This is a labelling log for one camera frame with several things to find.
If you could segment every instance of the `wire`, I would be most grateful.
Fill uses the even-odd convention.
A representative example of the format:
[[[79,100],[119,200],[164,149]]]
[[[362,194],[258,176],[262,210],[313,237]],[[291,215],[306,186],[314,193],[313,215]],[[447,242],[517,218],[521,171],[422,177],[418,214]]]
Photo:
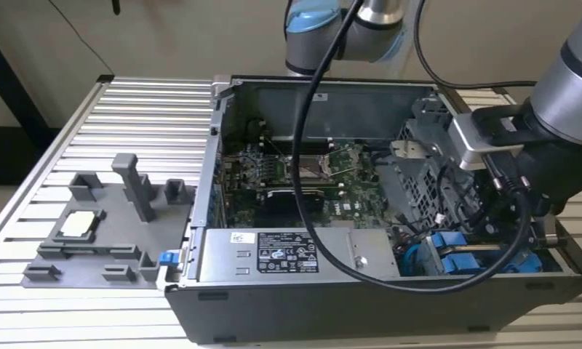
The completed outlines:
[[[521,191],[514,191],[512,194],[513,200],[516,200],[517,202],[517,208],[520,211],[520,222],[517,226],[517,236],[505,254],[501,256],[501,258],[498,258],[498,260],[488,269],[480,272],[480,274],[471,276],[469,279],[466,279],[458,284],[445,286],[437,289],[419,289],[415,287],[406,287],[406,286],[398,286],[390,284],[383,280],[379,280],[369,275],[362,274],[359,271],[350,268],[343,262],[341,262],[341,260],[330,252],[329,248],[323,244],[322,239],[319,238],[318,232],[314,227],[314,223],[311,221],[311,216],[309,215],[306,204],[303,202],[302,179],[301,179],[301,146],[302,146],[302,138],[303,138],[303,128],[307,123],[309,110],[311,109],[311,101],[313,101],[314,93],[317,92],[319,87],[319,81],[322,80],[325,72],[329,69],[330,63],[333,62],[333,58],[338,51],[341,41],[343,40],[343,37],[350,29],[350,26],[354,22],[354,18],[358,14],[358,10],[361,9],[363,2],[365,0],[354,0],[351,4],[350,11],[347,12],[347,15],[345,17],[343,24],[341,25],[341,29],[337,32],[333,43],[330,44],[329,51],[326,52],[325,57],[319,63],[318,69],[314,73],[311,82],[309,84],[306,95],[303,96],[301,108],[298,109],[296,112],[295,129],[292,132],[291,175],[292,175],[292,190],[295,193],[298,211],[301,212],[303,224],[306,225],[309,235],[314,239],[314,244],[318,247],[319,252],[322,253],[326,260],[346,275],[355,278],[358,281],[366,282],[367,284],[401,292],[409,292],[414,294],[447,294],[447,293],[458,292],[469,287],[473,287],[474,285],[478,285],[481,282],[492,278],[492,276],[505,268],[505,266],[509,264],[516,254],[520,252],[520,248],[526,240],[529,229],[530,229],[530,206],[526,200],[526,196]]]
[[[488,89],[493,87],[532,87],[537,84],[536,81],[501,81],[501,82],[490,82],[485,84],[454,84],[453,82],[447,82],[443,80],[438,74],[433,71],[427,59],[425,58],[425,53],[421,48],[421,18],[423,14],[425,5],[427,0],[421,0],[417,9],[417,16],[414,19],[414,48],[417,49],[418,60],[427,71],[431,79],[442,86],[449,87],[451,89]]]
[[[282,32],[284,33],[284,41],[287,41],[287,20],[291,11],[292,0],[287,1],[287,7],[284,8],[284,20],[282,22]]]
[[[97,54],[97,51],[95,51],[95,49],[91,47],[91,45],[87,43],[87,41],[84,40],[84,38],[80,35],[80,32],[77,31],[76,27],[73,26],[73,24],[71,23],[69,19],[67,18],[65,14],[63,13],[63,11],[60,10],[60,8],[56,6],[55,2],[52,0],[48,0],[49,4],[52,4],[52,6],[55,7],[56,11],[59,11],[59,14],[63,16],[63,18],[65,19],[67,24],[69,25],[69,27],[73,30],[73,33],[76,33],[77,38],[80,39],[80,41],[83,42],[84,45],[87,45],[88,49],[91,50],[91,52],[93,53],[95,56],[97,56],[99,60],[101,61],[101,63],[104,63],[105,68],[109,70],[109,72],[112,73],[112,75],[115,75],[115,71],[112,70],[112,68],[109,68],[109,65],[107,64],[107,62],[104,61],[104,59],[101,58],[101,56]]]

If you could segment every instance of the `warning label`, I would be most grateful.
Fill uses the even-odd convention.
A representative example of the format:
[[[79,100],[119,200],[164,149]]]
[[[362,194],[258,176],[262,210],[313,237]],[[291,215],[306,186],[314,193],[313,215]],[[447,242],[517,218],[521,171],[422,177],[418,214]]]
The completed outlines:
[[[262,273],[317,273],[318,251],[309,233],[259,233]]]

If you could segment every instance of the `cable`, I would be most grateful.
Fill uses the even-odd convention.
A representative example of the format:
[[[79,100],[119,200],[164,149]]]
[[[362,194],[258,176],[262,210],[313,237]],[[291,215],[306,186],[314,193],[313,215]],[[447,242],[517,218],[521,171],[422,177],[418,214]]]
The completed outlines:
[[[438,74],[433,71],[427,59],[425,58],[423,50],[421,48],[421,18],[423,14],[425,5],[427,0],[421,0],[417,9],[417,16],[414,18],[414,48],[417,49],[418,60],[427,71],[431,79],[442,86],[449,87],[451,89],[489,89],[493,87],[532,87],[537,84],[536,81],[501,81],[492,82],[486,84],[454,84],[453,82],[447,82],[443,80]]]
[[[383,280],[379,280],[371,276],[362,274],[359,271],[354,270],[343,262],[341,262],[341,260],[335,257],[335,255],[329,251],[329,248],[326,247],[322,239],[319,238],[318,232],[315,230],[311,221],[311,216],[309,215],[306,204],[303,202],[302,179],[301,179],[301,145],[303,139],[303,128],[307,123],[309,110],[311,108],[311,101],[313,101],[314,93],[317,92],[319,87],[319,81],[322,80],[325,72],[330,66],[330,63],[333,62],[333,58],[339,48],[341,41],[346,35],[346,32],[350,29],[350,26],[354,22],[354,18],[358,14],[358,10],[361,9],[363,2],[365,0],[354,0],[351,4],[350,11],[347,12],[347,15],[345,17],[343,24],[341,25],[341,29],[335,35],[333,43],[330,44],[329,51],[326,52],[326,55],[314,73],[311,82],[309,84],[309,89],[303,97],[303,102],[301,104],[301,108],[298,109],[298,113],[296,113],[295,129],[292,132],[291,175],[292,175],[292,190],[295,193],[298,211],[301,213],[302,221],[303,224],[306,225],[309,235],[314,239],[314,244],[318,247],[318,251],[322,253],[326,260],[346,275],[355,278],[358,281],[366,282],[367,284],[401,292],[409,292],[414,294],[447,294],[451,292],[458,292],[462,289],[466,289],[480,284],[482,281],[488,280],[489,278],[492,278],[492,276],[497,274],[502,270],[502,268],[509,264],[510,260],[520,252],[520,248],[522,246],[522,243],[526,241],[528,233],[530,229],[530,206],[522,191],[513,190],[512,192],[513,200],[516,200],[517,202],[517,208],[520,211],[520,222],[517,226],[517,236],[505,254],[501,256],[501,258],[498,258],[496,263],[488,269],[485,269],[480,274],[474,275],[473,277],[470,277],[469,279],[466,279],[458,284],[445,286],[437,289],[419,289],[414,287],[393,285]]]
[[[80,35],[80,32],[77,31],[76,27],[73,26],[73,24],[71,23],[69,19],[67,18],[65,14],[63,13],[63,11],[60,10],[60,8],[56,6],[55,2],[52,0],[48,0],[49,4],[52,4],[52,6],[55,7],[56,11],[59,11],[59,14],[63,16],[67,24],[69,25],[69,27],[73,29],[73,33],[76,33],[77,38],[80,39],[80,41],[83,42],[84,45],[87,45],[88,49],[91,50],[91,52],[93,53],[95,56],[97,56],[99,60],[101,61],[101,63],[104,63],[105,68],[109,70],[109,72],[112,73],[112,75],[115,75],[115,71],[112,70],[112,68],[109,68],[109,65],[107,64],[107,62],[104,61],[104,59],[101,58],[101,56],[97,54],[97,51],[93,50],[93,48],[91,47],[91,45],[87,43],[87,41],[84,40],[84,38]]]
[[[291,11],[292,0],[287,1],[287,7],[284,8],[284,20],[282,22],[282,32],[284,33],[284,41],[287,41],[287,20]]]

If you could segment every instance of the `slotted aluminum surface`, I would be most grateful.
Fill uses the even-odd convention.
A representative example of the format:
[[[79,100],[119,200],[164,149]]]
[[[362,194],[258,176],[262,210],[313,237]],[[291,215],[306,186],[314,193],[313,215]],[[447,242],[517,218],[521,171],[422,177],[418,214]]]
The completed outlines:
[[[101,181],[115,182],[108,169],[113,154],[135,152],[139,170],[154,182],[180,177],[196,184],[203,154],[196,140],[204,137],[211,112],[208,89],[208,81],[146,79],[96,86],[0,214],[0,349],[198,347],[184,338],[156,290],[24,289],[19,283],[71,198],[65,184],[75,171],[96,171]],[[482,96],[462,92],[469,104],[508,100],[480,92]],[[561,220],[582,247],[582,193],[570,200]],[[262,343],[260,348],[582,349],[582,295],[565,305],[534,309],[498,334]]]

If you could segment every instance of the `blue tab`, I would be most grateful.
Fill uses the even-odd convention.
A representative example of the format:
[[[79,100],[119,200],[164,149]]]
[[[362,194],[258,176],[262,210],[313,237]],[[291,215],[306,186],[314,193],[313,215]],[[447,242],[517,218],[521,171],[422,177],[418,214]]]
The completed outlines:
[[[159,265],[166,265],[168,267],[178,267],[179,266],[179,253],[163,252],[159,256]]]
[[[303,0],[290,10],[287,32],[305,33],[321,28],[339,16],[338,0]]]

